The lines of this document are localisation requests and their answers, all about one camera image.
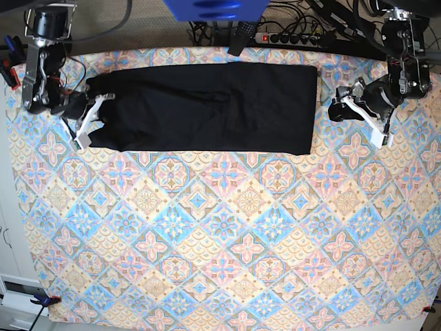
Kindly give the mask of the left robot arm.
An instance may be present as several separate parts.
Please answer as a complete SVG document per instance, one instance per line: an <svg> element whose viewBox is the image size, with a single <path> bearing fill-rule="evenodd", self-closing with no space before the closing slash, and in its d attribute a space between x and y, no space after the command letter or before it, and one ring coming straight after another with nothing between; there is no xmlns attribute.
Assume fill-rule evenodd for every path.
<svg viewBox="0 0 441 331"><path fill-rule="evenodd" d="M431 88L429 65L440 59L439 51L426 52L423 21L409 6L398 7L390 1L387 12L382 43L378 43L364 27L359 2L353 2L356 25L374 48L386 54L388 73L369 84L360 77L352 86L340 86L328 109L331 121L367 122L370 142L379 149L393 144L391 124L395 109L406 99L427 96Z"/></svg>

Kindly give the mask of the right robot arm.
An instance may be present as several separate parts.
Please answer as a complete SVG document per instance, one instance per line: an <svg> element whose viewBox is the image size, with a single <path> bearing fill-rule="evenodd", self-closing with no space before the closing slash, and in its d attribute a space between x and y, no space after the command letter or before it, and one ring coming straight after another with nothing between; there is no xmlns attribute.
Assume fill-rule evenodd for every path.
<svg viewBox="0 0 441 331"><path fill-rule="evenodd" d="M92 144L88 127L99 120L100 107L113 100L115 94L91 97L86 88L77 90L80 83L68 88L62 81L61 71L70 58L66 43L72 40L76 7L76 1L56 1L26 10L25 36L31 37L33 43L25 63L22 104L30 114L48 111L59 117L72 147L84 150Z"/></svg>

